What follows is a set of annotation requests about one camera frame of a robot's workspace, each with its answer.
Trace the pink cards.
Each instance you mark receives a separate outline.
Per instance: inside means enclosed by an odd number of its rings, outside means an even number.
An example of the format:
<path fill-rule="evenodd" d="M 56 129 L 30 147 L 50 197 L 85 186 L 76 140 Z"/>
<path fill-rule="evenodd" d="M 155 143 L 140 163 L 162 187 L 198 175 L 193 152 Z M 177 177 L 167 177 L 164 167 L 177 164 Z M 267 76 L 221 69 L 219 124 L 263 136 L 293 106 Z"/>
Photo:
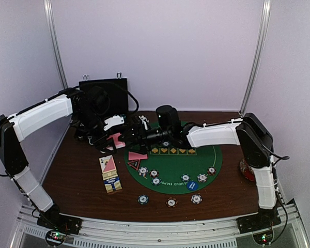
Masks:
<path fill-rule="evenodd" d="M 128 161 L 135 161 L 135 160 L 147 160 L 148 154 L 140 154 L 136 152 L 129 151 L 128 153 Z"/>

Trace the pink backed card deck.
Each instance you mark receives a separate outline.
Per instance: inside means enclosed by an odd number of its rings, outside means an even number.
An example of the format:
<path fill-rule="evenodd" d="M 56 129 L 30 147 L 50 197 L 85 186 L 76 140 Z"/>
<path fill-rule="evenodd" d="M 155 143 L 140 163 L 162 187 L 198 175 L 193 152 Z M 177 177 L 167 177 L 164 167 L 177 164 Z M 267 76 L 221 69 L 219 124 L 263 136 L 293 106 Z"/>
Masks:
<path fill-rule="evenodd" d="M 107 140 L 110 141 L 110 139 L 113 139 L 114 145 L 116 149 L 120 149 L 126 146 L 126 144 L 122 141 L 119 141 L 118 138 L 121 136 L 121 133 L 116 133 L 113 135 L 110 135 Z"/>

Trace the blue pink chips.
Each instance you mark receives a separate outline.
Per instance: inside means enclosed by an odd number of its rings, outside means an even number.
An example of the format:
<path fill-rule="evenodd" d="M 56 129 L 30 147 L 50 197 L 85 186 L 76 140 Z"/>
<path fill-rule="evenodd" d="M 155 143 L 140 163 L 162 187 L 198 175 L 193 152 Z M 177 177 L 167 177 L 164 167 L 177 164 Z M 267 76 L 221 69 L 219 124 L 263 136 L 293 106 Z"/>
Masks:
<path fill-rule="evenodd" d="M 197 175 L 197 180 L 198 180 L 198 182 L 206 182 L 207 181 L 207 175 L 203 174 L 203 173 L 198 174 Z"/>
<path fill-rule="evenodd" d="M 143 176 L 145 177 L 147 174 L 148 174 L 148 168 L 147 167 L 140 167 L 139 170 L 138 170 L 138 174 L 140 176 Z"/>

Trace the red black 100 chip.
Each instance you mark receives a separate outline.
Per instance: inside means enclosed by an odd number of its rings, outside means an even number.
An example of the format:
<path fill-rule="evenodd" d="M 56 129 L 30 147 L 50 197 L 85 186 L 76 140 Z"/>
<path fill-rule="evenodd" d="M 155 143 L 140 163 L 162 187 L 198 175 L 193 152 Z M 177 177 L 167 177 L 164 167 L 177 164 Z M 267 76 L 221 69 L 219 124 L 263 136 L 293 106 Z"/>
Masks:
<path fill-rule="evenodd" d="M 150 175 L 150 177 L 152 177 L 152 178 L 156 178 L 156 177 L 159 176 L 159 171 L 156 170 L 156 169 L 152 169 L 152 170 L 149 172 L 149 175 Z"/>

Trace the blue green chip stack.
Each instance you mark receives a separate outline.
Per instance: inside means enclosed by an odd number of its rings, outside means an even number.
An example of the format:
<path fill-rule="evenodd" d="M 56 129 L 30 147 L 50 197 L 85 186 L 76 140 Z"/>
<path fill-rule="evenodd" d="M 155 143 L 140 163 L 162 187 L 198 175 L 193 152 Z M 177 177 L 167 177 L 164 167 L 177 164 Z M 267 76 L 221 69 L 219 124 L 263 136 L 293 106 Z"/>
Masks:
<path fill-rule="evenodd" d="M 138 198 L 137 198 L 137 202 L 140 204 L 140 205 L 145 205 L 147 204 L 149 201 L 149 198 L 147 195 L 140 195 Z"/>

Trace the blue small blind button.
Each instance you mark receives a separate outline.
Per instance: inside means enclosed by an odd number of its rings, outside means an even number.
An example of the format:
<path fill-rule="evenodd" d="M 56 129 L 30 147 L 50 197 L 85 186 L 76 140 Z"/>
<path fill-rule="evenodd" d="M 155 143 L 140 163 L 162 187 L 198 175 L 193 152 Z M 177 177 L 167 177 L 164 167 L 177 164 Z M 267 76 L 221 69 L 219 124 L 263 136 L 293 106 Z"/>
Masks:
<path fill-rule="evenodd" d="M 189 191 L 196 191 L 199 188 L 199 184 L 197 181 L 191 180 L 187 183 L 187 189 Z"/>

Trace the red black chip stack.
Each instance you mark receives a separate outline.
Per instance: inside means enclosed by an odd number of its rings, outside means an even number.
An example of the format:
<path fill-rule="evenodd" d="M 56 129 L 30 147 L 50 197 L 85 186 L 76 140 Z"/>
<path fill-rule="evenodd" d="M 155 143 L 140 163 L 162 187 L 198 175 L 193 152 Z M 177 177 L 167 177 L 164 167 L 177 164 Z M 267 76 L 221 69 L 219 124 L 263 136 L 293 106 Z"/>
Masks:
<path fill-rule="evenodd" d="M 166 201 L 166 205 L 169 207 L 169 208 L 173 208 L 173 207 L 176 207 L 177 206 L 177 200 L 173 197 L 170 197 L 167 199 Z"/>

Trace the blue pink chip stack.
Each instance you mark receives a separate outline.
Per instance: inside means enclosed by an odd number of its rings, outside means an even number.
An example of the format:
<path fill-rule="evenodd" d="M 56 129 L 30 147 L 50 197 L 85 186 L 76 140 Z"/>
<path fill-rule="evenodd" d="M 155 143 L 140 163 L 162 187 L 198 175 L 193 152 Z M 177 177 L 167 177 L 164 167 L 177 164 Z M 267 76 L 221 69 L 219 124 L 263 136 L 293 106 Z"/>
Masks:
<path fill-rule="evenodd" d="M 202 200 L 203 199 L 202 199 L 201 195 L 199 195 L 199 194 L 194 194 L 191 196 L 191 202 L 193 204 L 200 204 L 202 202 Z"/>

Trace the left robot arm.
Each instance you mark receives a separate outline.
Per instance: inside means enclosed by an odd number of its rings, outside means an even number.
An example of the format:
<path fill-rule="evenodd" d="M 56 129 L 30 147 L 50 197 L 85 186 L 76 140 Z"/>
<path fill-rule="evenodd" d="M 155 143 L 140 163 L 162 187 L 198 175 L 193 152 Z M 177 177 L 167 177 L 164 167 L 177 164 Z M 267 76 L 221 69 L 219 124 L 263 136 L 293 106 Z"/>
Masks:
<path fill-rule="evenodd" d="M 18 113 L 0 115 L 0 160 L 5 168 L 2 176 L 15 182 L 52 229 L 60 229 L 64 218 L 30 170 L 27 156 L 33 162 L 43 162 L 58 142 L 57 138 L 46 137 L 51 124 L 68 117 L 77 138 L 90 139 L 90 144 L 101 151 L 108 147 L 115 149 L 110 137 L 112 129 L 125 120 L 120 115 L 103 117 L 97 106 L 96 99 L 76 87 L 64 89 Z"/>

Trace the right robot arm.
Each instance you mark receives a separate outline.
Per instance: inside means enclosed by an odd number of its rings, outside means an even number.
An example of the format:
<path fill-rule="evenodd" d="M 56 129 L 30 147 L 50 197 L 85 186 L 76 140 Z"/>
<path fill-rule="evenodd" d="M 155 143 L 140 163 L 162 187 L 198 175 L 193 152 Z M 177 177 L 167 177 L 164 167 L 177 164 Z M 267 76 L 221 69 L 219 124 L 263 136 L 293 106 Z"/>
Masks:
<path fill-rule="evenodd" d="M 139 146 L 145 153 L 152 145 L 169 142 L 177 148 L 191 149 L 211 145 L 237 145 L 241 147 L 247 164 L 253 169 L 258 191 L 258 213 L 255 224 L 267 227 L 277 217 L 277 176 L 273 137 L 253 114 L 214 124 L 182 124 L 177 110 L 170 105 L 156 109 L 158 127 L 152 128 L 145 117 L 134 117 L 119 140 Z"/>

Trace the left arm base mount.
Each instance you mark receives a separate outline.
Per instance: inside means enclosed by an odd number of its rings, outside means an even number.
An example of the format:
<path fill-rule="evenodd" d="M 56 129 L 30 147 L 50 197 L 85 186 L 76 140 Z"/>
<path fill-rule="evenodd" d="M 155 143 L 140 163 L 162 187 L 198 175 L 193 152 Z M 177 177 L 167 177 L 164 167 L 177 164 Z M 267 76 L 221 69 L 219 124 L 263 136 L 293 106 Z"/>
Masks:
<path fill-rule="evenodd" d="M 46 212 L 40 212 L 37 225 L 65 234 L 78 235 L 82 220 L 80 218 L 60 214 L 59 211 L 48 210 Z"/>

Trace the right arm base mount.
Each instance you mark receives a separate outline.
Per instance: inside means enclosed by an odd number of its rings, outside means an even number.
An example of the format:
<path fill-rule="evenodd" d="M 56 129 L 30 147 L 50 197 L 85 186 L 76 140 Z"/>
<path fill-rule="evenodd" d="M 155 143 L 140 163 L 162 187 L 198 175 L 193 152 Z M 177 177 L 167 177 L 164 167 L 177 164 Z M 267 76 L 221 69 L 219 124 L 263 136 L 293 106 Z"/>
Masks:
<path fill-rule="evenodd" d="M 280 223 L 281 219 L 278 215 L 264 213 L 257 213 L 237 218 L 237 224 L 241 234 L 267 229 Z"/>

